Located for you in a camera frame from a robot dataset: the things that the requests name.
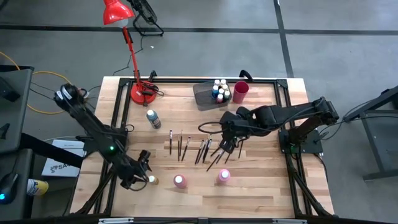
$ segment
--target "small bottle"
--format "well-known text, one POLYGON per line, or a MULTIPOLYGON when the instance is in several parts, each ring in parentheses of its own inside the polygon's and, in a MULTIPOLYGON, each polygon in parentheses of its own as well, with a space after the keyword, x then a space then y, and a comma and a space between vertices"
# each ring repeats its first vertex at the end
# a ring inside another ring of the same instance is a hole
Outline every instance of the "small bottle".
POLYGON ((219 94, 219 95, 217 96, 217 103, 222 103, 223 100, 224 100, 224 96, 223 96, 222 94, 219 94))
POLYGON ((213 86, 213 90, 211 91, 211 96, 213 98, 216 98, 218 96, 218 86, 217 85, 213 86))
POLYGON ((220 86, 220 80, 214 80, 214 85, 215 86, 220 86))
POLYGON ((148 110, 147 118, 154 129, 159 129, 162 126, 162 123, 154 110, 148 110))
POLYGON ((230 180, 230 178, 231 178, 231 174, 229 173, 229 171, 227 169, 222 169, 218 173, 217 183, 218 184, 225 184, 227 181, 230 180))
POLYGON ((187 187, 187 180, 185 180, 185 177, 183 175, 176 175, 174 177, 174 185, 180 189, 184 189, 187 187))
POLYGON ((152 185, 157 185, 159 183, 159 179, 153 175, 149 176, 149 183, 152 185))
POLYGON ((225 100, 228 100, 230 95, 231 95, 231 93, 230 93, 228 90, 226 90, 226 91, 224 92, 224 99, 225 99, 225 100))

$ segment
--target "wooden table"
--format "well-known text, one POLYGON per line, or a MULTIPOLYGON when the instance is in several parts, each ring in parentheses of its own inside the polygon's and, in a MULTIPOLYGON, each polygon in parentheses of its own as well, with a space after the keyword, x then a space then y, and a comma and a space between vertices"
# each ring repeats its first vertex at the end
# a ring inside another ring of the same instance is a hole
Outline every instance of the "wooden table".
MULTIPOLYGON (((95 115, 110 124, 120 77, 104 77, 95 115)), ((308 102, 305 85, 301 78, 287 79, 292 105, 308 102)), ((238 150, 224 164, 206 172, 210 157, 205 164, 194 165, 202 139, 207 134, 198 130, 198 125, 207 121, 218 121, 226 110, 235 112, 239 106, 254 109, 262 105, 275 105, 274 88, 270 84, 250 84, 244 103, 230 103, 227 107, 209 111, 198 111, 193 97, 192 83, 156 83, 165 92, 148 108, 130 104, 127 124, 135 126, 129 134, 128 155, 137 159, 141 150, 152 153, 149 164, 159 185, 148 185, 140 192, 119 186, 114 193, 112 216, 130 217, 229 217, 272 218, 294 217, 285 157, 280 153, 277 133, 266 137, 251 137, 244 143, 241 158, 238 150), (155 130, 146 119, 146 111, 153 109, 159 115, 162 127, 155 130), (192 137, 183 162, 177 160, 177 134, 183 130, 183 147, 188 136, 192 137), (173 153, 169 155, 169 131, 173 130, 173 153), (222 168, 231 173, 231 180, 224 186, 215 184, 222 168), (173 177, 183 174, 188 181, 186 189, 177 189, 173 177)), ((213 135, 210 152, 214 151, 221 135, 213 135)), ((80 171, 71 212, 77 211, 88 200, 97 187, 103 159, 96 152, 85 159, 80 171)), ((328 184, 323 166, 313 155, 304 154, 303 164, 307 184, 314 196, 333 213, 328 184)), ((300 208, 304 211, 301 191, 298 188, 300 208)))

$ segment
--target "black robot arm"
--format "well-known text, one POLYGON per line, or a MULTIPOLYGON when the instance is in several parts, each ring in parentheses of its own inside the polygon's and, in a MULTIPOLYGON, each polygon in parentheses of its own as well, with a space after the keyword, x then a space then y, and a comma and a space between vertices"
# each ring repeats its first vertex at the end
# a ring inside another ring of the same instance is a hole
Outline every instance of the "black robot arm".
POLYGON ((289 142, 300 144, 307 134, 320 125, 331 125, 337 122, 338 115, 332 103, 324 97, 311 103, 304 103, 290 107, 260 106, 254 110, 248 110, 241 106, 232 114, 227 111, 220 119, 222 128, 222 141, 220 148, 231 154, 237 147, 238 138, 247 139, 250 136, 267 136, 290 121, 308 118, 300 126, 291 128, 289 142))
POLYGON ((71 84, 62 85, 60 91, 55 93, 54 100, 93 138, 98 152, 113 165, 113 171, 122 180, 124 188, 130 189, 130 185, 137 181, 148 182, 146 171, 151 171, 148 165, 150 152, 143 150, 138 160, 127 156, 124 148, 127 130, 104 125, 85 106, 81 90, 71 84))

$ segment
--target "plastic cup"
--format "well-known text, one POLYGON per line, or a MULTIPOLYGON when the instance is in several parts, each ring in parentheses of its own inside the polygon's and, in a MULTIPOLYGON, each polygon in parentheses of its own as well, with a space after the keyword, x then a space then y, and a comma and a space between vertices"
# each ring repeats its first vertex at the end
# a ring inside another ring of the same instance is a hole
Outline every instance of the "plastic cup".
POLYGON ((249 85, 244 81, 239 81, 235 84, 234 95, 232 96, 232 101, 234 103, 242 103, 244 97, 249 91, 249 85))

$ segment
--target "gray floor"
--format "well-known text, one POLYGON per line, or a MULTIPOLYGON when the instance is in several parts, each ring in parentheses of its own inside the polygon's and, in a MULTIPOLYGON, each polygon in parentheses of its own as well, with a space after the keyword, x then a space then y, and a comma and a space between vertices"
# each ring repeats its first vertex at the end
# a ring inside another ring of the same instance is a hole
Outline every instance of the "gray floor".
MULTIPOLYGON (((277 29, 273 0, 150 0, 164 27, 277 29)), ((286 29, 397 30, 394 0, 280 0, 286 29)), ((13 0, 0 12, 2 24, 102 26, 103 3, 97 0, 13 0)), ((139 36, 132 33, 139 47, 139 36)), ((0 51, 19 65, 50 70, 90 88, 127 64, 129 53, 120 33, 0 30, 0 51)), ((343 116, 352 107, 398 84, 398 38, 366 35, 287 35, 295 77, 304 78, 308 97, 325 96, 343 116)), ((137 55, 142 74, 286 77, 279 34, 166 33, 143 39, 137 55)), ((0 64, 9 62, 0 57, 0 64)), ((125 70, 120 75, 131 75, 125 70)), ((59 78, 33 79, 56 90, 59 78)), ((43 93, 51 95, 40 88, 43 93)), ((31 93, 36 108, 57 111, 55 103, 31 93)), ((82 134, 67 114, 47 116, 27 111, 24 131, 41 139, 82 134)), ((398 178, 363 182, 377 171, 360 122, 344 124, 323 143, 329 186, 337 215, 398 222, 398 178)), ((43 159, 36 161, 40 176, 43 159)), ((56 180, 35 202, 35 216, 59 215, 73 180, 56 180)))

